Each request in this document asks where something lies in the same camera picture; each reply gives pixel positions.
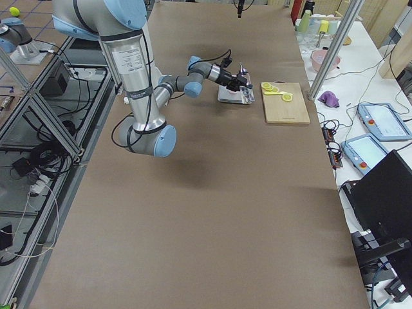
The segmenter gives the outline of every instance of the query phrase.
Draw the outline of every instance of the brown paper surface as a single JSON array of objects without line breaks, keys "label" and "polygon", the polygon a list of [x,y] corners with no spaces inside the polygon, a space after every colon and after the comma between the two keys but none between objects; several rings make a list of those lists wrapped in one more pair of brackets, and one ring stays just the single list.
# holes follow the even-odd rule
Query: brown paper surface
[{"label": "brown paper surface", "polygon": [[289,10],[161,2],[149,29],[167,74],[232,48],[257,100],[205,81],[171,101],[169,158],[111,143],[115,102],[30,308],[367,308],[314,105],[307,126],[265,123],[260,82],[308,90]]}]

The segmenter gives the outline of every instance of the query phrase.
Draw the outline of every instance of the table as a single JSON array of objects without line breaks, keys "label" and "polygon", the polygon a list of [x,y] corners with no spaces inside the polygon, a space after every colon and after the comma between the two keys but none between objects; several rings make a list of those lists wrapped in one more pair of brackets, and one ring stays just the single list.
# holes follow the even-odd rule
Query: table
[{"label": "table", "polygon": [[[339,98],[341,106],[339,108],[329,108],[318,100],[315,100],[314,102],[318,112],[322,114],[319,114],[319,120],[321,122],[324,120],[323,116],[325,116],[327,120],[337,119],[341,124],[346,125],[350,125],[350,117],[354,119],[350,131],[345,127],[338,129],[337,134],[334,136],[338,143],[345,141],[345,139],[369,133],[359,120],[359,117],[353,117],[356,108],[352,107],[356,107],[360,101],[374,103],[389,102],[396,111],[404,113],[401,116],[403,119],[412,118],[411,104],[403,92],[401,92],[396,80],[383,79],[380,77],[378,70],[380,65],[382,65],[382,62],[379,63],[382,60],[382,56],[377,51],[373,41],[370,39],[361,22],[354,22],[352,29],[349,32],[349,36],[352,38],[352,43],[348,46],[343,46],[339,52],[339,55],[342,58],[342,61],[339,64],[339,69],[329,73],[319,95],[317,96],[319,97],[324,91],[332,91],[336,94],[337,98]],[[316,72],[311,65],[310,53],[304,46],[301,46],[301,51],[306,74],[311,82],[311,80],[314,80]],[[346,72],[362,73],[341,75]],[[346,114],[346,109],[348,108],[352,108],[348,111],[350,117]],[[410,122],[406,122],[406,125],[412,129],[412,124]],[[410,143],[410,141],[383,142],[384,146],[389,151],[398,149],[408,143]],[[409,166],[412,166],[412,146],[399,151],[399,154]],[[348,180],[358,180],[362,178],[362,174],[354,168],[352,163],[346,157],[342,159],[342,163],[343,168],[338,169],[336,174],[336,184],[338,187]],[[362,230],[345,194],[341,192],[340,196],[350,231],[356,232]],[[377,300],[378,304],[382,304],[388,298],[388,294],[385,293],[383,288],[389,282],[390,281],[384,281],[375,289],[374,298]],[[411,308],[411,306],[412,298],[408,297],[403,303],[391,303],[388,304],[386,308]]]},{"label": "table", "polygon": [[[308,91],[287,9],[160,2],[149,29],[164,73],[232,48],[255,85]],[[165,159],[110,142],[119,98],[30,308],[366,308],[315,106],[308,126],[270,126],[255,90],[251,106],[210,82],[172,101]]]}]

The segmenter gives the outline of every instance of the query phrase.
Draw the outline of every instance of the white table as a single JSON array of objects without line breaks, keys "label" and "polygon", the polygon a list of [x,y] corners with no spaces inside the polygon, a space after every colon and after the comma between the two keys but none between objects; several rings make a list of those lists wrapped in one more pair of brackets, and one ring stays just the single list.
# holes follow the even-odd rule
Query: white table
[{"label": "white table", "polygon": [[[401,118],[404,120],[412,118],[411,104],[409,103],[403,92],[400,92],[400,86],[398,85],[396,80],[383,79],[380,77],[379,72],[377,72],[383,61],[378,66],[375,65],[382,60],[382,57],[380,56],[378,50],[376,49],[374,43],[370,39],[361,22],[355,22],[353,24],[349,36],[352,39],[352,43],[348,46],[343,46],[339,52],[339,56],[342,58],[342,61],[339,64],[339,69],[333,70],[328,74],[327,80],[324,82],[317,96],[317,98],[319,98],[319,96],[324,91],[332,91],[339,99],[340,107],[329,108],[322,102],[315,100],[314,104],[316,105],[318,112],[322,113],[327,120],[337,119],[341,124],[346,124],[348,126],[351,124],[351,119],[346,114],[346,110],[348,108],[356,106],[361,101],[374,103],[389,102],[399,113],[406,112],[407,109],[404,106],[407,106],[410,111],[408,114],[402,115]],[[310,51],[302,46],[301,51],[302,58],[305,63],[306,74],[308,76],[310,84],[312,84],[311,80],[314,80],[316,71],[312,68]],[[363,73],[340,75],[346,72],[361,72],[373,66],[375,67],[368,69]],[[353,108],[348,111],[351,118],[353,118],[356,110],[357,108]],[[323,116],[319,115],[319,121],[322,122],[323,120]],[[410,129],[412,129],[412,121],[406,122],[406,124]],[[353,121],[353,127],[350,129],[350,132],[347,135],[348,131],[348,128],[340,127],[337,131],[337,134],[334,136],[335,140],[338,143],[341,143],[345,141],[345,139],[369,133],[364,124],[362,124],[362,122],[359,120],[358,115],[355,117]],[[410,142],[411,141],[384,142],[383,144],[390,151],[392,149],[398,149]],[[412,167],[412,145],[405,148],[404,150],[399,151],[399,154],[409,164],[409,166]],[[336,174],[336,184],[338,187],[340,187],[347,180],[358,180],[362,178],[362,174],[352,165],[352,163],[346,157],[342,159],[342,163],[343,168],[338,169]],[[350,232],[352,233],[357,230],[362,230],[343,191],[341,191],[341,201]],[[390,280],[383,281],[375,287],[373,298],[378,302],[379,305],[381,305],[389,296],[384,291],[384,287],[389,282]],[[385,308],[410,309],[412,308],[412,297],[409,296],[402,303],[391,302],[387,304]]]}]

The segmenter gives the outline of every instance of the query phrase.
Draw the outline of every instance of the pink bowl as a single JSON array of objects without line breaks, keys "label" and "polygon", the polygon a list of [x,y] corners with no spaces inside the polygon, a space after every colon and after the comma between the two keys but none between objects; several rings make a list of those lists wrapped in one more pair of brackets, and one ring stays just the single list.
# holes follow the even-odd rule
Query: pink bowl
[{"label": "pink bowl", "polygon": [[[315,50],[312,52],[310,60],[312,61],[312,66],[314,67],[315,71],[319,71],[319,69],[321,68],[321,64],[327,52],[327,50]],[[341,58],[339,56],[336,56],[335,61],[330,67],[329,71],[335,69],[339,65],[339,63],[341,63]]]}]

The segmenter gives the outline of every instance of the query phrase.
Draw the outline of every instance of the power strip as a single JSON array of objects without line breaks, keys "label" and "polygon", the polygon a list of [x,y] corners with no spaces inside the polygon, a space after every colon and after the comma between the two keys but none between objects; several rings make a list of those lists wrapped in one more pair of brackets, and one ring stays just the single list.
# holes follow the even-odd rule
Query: power strip
[{"label": "power strip", "polygon": [[335,138],[333,137],[333,130],[328,129],[327,127],[322,128],[322,134],[324,138],[324,142],[326,144],[327,150],[328,150],[328,156],[329,156],[329,161],[330,165],[332,166],[333,169],[340,169],[343,167],[342,160],[341,160],[341,152],[338,151],[333,151],[336,150],[336,148],[333,148],[330,144],[335,144],[339,145],[337,142],[335,142]]},{"label": "power strip", "polygon": [[30,196],[38,196],[50,182],[50,178],[46,175],[40,175],[34,185],[30,186]]}]

